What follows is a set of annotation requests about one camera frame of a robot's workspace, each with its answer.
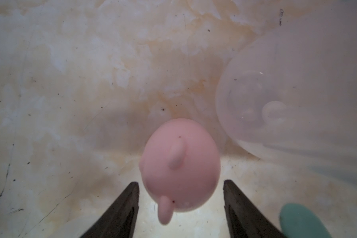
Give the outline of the pink bottle cap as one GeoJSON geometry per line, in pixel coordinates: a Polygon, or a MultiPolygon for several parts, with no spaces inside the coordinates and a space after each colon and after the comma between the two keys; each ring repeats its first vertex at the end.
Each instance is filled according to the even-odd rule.
{"type": "Polygon", "coordinates": [[[149,138],[139,163],[143,184],[168,224],[174,212],[195,210],[208,201],[220,179],[220,152],[198,122],[174,119],[149,138]]]}

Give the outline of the clear baby bottle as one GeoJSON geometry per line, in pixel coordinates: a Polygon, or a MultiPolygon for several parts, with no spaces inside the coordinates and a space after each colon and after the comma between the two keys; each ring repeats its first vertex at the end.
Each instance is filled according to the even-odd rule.
{"type": "Polygon", "coordinates": [[[215,104],[247,152],[357,186],[357,1],[317,8],[242,49],[215,104]]]}

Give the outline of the mint green bottle handle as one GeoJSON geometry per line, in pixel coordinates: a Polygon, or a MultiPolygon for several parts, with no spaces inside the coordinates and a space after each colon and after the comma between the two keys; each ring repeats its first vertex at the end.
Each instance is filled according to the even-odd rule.
{"type": "Polygon", "coordinates": [[[287,238],[332,238],[321,220],[301,204],[285,204],[279,220],[281,231],[287,238]]]}

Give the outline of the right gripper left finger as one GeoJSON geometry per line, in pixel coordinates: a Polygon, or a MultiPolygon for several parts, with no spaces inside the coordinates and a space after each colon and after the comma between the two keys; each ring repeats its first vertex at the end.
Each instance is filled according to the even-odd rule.
{"type": "Polygon", "coordinates": [[[139,185],[131,182],[81,238],[132,238],[138,215],[139,185]]]}

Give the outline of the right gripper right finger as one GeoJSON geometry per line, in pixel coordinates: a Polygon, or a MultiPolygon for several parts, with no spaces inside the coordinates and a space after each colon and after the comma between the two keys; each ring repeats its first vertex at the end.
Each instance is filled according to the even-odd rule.
{"type": "Polygon", "coordinates": [[[285,238],[230,179],[224,181],[225,213],[231,238],[285,238]]]}

